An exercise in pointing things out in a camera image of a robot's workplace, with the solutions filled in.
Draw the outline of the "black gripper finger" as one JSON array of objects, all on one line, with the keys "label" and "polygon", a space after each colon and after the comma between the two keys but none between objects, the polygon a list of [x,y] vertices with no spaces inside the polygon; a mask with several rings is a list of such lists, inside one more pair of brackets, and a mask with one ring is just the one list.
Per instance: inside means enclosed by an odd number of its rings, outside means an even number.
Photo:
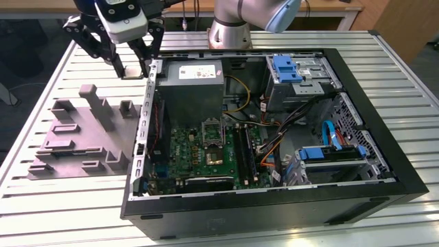
[{"label": "black gripper finger", "polygon": [[118,77],[123,77],[125,66],[101,19],[89,15],[71,16],[63,30],[89,55],[95,59],[103,58],[105,62],[113,65]]},{"label": "black gripper finger", "polygon": [[[143,40],[143,37],[147,34],[153,37],[150,45],[146,45]],[[131,40],[129,41],[129,46],[135,52],[141,68],[139,75],[137,75],[137,77],[150,76],[150,64],[159,56],[163,36],[165,25],[155,21],[146,21],[145,23],[141,23],[134,27],[134,30],[130,33]]]}]

